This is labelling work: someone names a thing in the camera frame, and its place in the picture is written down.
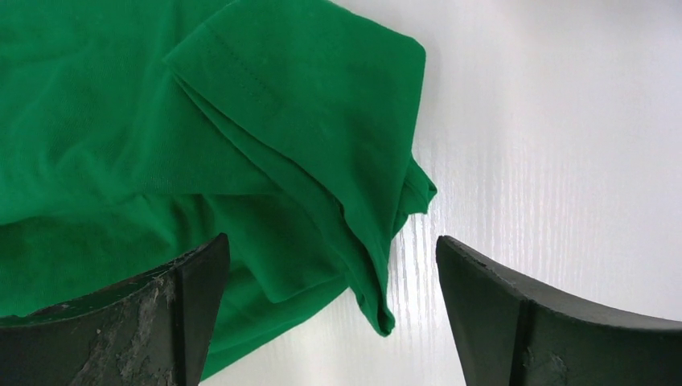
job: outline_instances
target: fabric fold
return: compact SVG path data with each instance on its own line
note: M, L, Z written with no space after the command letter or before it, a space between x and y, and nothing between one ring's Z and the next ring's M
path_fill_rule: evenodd
M391 332L390 243L436 193L417 42L327 0L38 3L0 2L0 315L224 232L204 377L348 287Z

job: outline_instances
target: green t-shirt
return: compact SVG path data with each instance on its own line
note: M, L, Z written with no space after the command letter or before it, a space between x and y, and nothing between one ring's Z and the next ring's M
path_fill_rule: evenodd
M326 0L0 2L0 315L225 232L204 376L348 287L387 335L424 62Z

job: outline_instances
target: white surface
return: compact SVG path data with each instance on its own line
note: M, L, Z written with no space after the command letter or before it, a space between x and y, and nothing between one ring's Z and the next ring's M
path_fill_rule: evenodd
M578 296L682 320L682 3L338 3L429 55L415 156L440 194L396 240L397 328L380 338L346 294L205 386L463 386L440 234Z

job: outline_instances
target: wrinkled fabric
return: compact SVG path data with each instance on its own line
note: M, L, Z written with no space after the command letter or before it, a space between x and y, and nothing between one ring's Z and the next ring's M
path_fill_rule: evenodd
M348 287L389 334L390 243L436 193L424 62L326 0L0 2L0 315L225 232L204 377Z

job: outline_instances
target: white textured background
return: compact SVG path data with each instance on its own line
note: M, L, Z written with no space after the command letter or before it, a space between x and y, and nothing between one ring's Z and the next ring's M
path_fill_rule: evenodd
M205 386L464 386L433 251L450 234L570 293L682 320L682 2L336 0L428 52L376 335L345 294Z

